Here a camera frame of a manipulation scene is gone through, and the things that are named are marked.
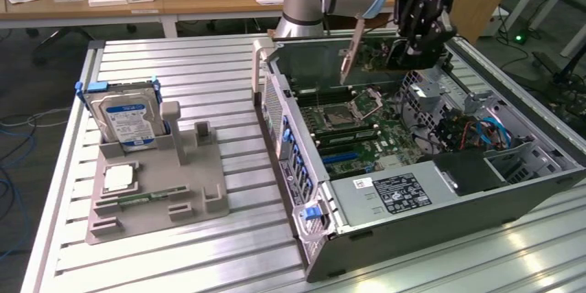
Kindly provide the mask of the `green graphics card with bracket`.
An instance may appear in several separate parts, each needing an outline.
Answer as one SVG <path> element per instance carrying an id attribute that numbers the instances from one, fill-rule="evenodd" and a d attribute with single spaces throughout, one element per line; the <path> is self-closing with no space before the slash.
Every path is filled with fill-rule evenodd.
<path id="1" fill-rule="evenodd" d="M 408 67 L 403 61 L 403 53 L 407 48 L 407 37 L 378 37 L 374 41 L 366 37 L 375 28 L 366 29 L 366 19 L 356 17 L 354 34 L 348 48 L 344 50 L 342 67 L 339 70 L 339 83 L 347 84 L 351 72 L 358 69 L 362 72 L 376 73 L 387 71 L 411 71 L 431 67 Z"/>

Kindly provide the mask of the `metal disk bay cage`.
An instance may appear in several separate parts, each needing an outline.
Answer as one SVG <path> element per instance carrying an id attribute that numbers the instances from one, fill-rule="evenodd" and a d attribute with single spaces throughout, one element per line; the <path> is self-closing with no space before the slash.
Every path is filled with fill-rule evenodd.
<path id="1" fill-rule="evenodd" d="M 476 112 L 471 92 L 452 75 L 438 68 L 408 72 L 400 92 L 399 111 L 408 126 L 423 124 L 432 128 L 454 113 L 472 115 Z"/>

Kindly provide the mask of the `metal socket cover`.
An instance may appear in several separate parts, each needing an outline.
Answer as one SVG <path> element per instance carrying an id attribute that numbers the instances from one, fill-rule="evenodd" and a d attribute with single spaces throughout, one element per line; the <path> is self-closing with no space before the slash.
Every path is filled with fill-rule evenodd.
<path id="1" fill-rule="evenodd" d="M 383 106 L 379 92 L 374 88 L 364 89 L 350 102 L 352 113 L 364 119 Z"/>

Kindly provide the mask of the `CPU socket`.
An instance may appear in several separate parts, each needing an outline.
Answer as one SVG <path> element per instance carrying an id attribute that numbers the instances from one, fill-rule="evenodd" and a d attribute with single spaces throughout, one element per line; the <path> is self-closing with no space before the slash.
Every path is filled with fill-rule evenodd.
<path id="1" fill-rule="evenodd" d="M 326 128 L 328 130 L 355 127 L 358 120 L 346 104 L 332 104 L 322 109 Z"/>

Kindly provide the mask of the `green motherboard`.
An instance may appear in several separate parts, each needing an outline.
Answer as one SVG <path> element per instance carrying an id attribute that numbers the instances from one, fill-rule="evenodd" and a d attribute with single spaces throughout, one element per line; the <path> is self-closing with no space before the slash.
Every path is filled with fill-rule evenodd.
<path id="1" fill-rule="evenodd" d="M 367 88 L 374 88 L 379 92 L 383 106 L 367 118 L 360 119 L 352 113 L 350 102 Z M 424 151 L 415 141 L 412 130 L 404 126 L 398 117 L 400 100 L 396 96 L 390 96 L 380 85 L 300 89 L 295 91 L 295 99 L 314 141 L 316 135 L 331 134 L 332 132 L 368 129 L 380 131 L 379 137 L 371 141 L 346 143 L 326 148 L 320 148 L 314 144 L 320 160 L 327 155 L 344 152 L 356 152 L 359 154 L 359 157 L 352 161 L 323 164 L 331 180 L 411 165 L 424 157 Z M 322 109 L 332 104 L 347 105 L 358 120 L 355 127 L 334 130 L 326 128 Z"/>

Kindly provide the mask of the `installed RAM stick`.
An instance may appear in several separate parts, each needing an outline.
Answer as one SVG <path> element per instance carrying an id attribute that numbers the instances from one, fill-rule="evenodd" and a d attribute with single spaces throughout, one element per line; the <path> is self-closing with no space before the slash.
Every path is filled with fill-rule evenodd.
<path id="1" fill-rule="evenodd" d="M 346 143 L 360 143 L 376 139 L 380 135 L 379 130 L 351 130 L 344 132 L 332 132 L 331 134 L 316 135 L 315 145 L 320 148 L 342 145 Z"/>

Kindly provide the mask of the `blue expansion slot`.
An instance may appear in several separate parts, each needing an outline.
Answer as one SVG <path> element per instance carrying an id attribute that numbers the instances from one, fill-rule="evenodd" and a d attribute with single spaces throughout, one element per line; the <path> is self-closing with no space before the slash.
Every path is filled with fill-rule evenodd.
<path id="1" fill-rule="evenodd" d="M 356 152 L 344 152 L 342 154 L 327 155 L 327 156 L 322 157 L 322 162 L 324 165 L 327 165 L 327 164 L 339 163 L 343 161 L 352 161 L 358 157 L 359 157 L 359 154 Z"/>

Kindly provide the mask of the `grey power supply unit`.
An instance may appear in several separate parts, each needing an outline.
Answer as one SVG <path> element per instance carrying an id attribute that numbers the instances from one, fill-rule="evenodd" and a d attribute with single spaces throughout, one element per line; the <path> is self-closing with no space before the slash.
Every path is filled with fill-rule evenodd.
<path id="1" fill-rule="evenodd" d="M 459 216 L 459 183 L 432 161 L 331 182 L 343 221 L 339 236 L 374 235 L 447 239 L 468 228 Z"/>

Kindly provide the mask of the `open dark PC case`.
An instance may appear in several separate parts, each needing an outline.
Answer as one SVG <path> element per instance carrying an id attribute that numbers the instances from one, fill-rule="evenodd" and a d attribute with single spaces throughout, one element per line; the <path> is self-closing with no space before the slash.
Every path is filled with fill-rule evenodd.
<path id="1" fill-rule="evenodd" d="M 586 179 L 586 141 L 454 38 L 259 38 L 252 91 L 304 277 L 338 277 L 530 212 Z"/>

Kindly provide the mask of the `green RAM stick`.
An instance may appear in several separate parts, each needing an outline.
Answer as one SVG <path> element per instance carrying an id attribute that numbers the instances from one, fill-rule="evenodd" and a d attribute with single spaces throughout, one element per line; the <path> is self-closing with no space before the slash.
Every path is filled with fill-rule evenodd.
<path id="1" fill-rule="evenodd" d="M 124 196 L 117 199 L 117 203 L 121 206 L 135 205 L 135 204 L 145 204 L 152 201 L 157 201 L 165 199 L 171 190 L 155 191 L 152 193 L 143 193 L 131 196 Z"/>

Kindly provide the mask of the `grey parts rack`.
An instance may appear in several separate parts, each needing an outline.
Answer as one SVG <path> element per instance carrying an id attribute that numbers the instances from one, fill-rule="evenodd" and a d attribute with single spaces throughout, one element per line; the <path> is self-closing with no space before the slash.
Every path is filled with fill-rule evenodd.
<path id="1" fill-rule="evenodd" d="M 207 121 L 180 130 L 179 102 L 163 102 L 161 118 L 171 132 L 155 139 L 152 149 L 125 152 L 101 143 L 96 160 L 85 242 L 91 245 L 228 215 L 227 187 L 215 128 Z M 133 183 L 123 190 L 104 189 L 109 167 L 131 165 Z M 117 199 L 171 190 L 165 199 L 121 206 Z"/>

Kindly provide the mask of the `silver CPU chip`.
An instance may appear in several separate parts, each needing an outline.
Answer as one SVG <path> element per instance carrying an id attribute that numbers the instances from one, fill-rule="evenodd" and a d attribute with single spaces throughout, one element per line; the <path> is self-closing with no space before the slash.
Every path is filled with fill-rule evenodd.
<path id="1" fill-rule="evenodd" d="M 133 183 L 133 167 L 131 165 L 117 165 L 107 169 L 104 175 L 104 189 L 117 191 L 128 188 Z"/>

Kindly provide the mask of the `black chair base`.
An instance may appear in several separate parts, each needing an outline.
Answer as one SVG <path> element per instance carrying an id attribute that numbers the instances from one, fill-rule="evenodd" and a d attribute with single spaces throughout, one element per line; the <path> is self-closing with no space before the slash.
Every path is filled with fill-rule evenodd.
<path id="1" fill-rule="evenodd" d="M 88 42 L 95 40 L 93 36 L 81 28 L 76 26 L 61 27 L 53 34 L 35 47 L 31 54 L 31 62 L 36 67 L 43 66 L 47 63 L 47 59 L 43 57 L 43 52 L 52 46 L 60 39 L 68 34 L 79 34 Z"/>

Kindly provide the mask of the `hard disk with blue bracket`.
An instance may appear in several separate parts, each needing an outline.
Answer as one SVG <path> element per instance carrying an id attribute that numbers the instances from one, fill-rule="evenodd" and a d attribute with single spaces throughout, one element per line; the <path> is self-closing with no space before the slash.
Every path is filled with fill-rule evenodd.
<path id="1" fill-rule="evenodd" d="M 123 151 L 153 148 L 156 137 L 169 133 L 155 77 L 131 83 L 77 82 L 75 93 L 92 114 L 103 142 L 119 143 Z"/>

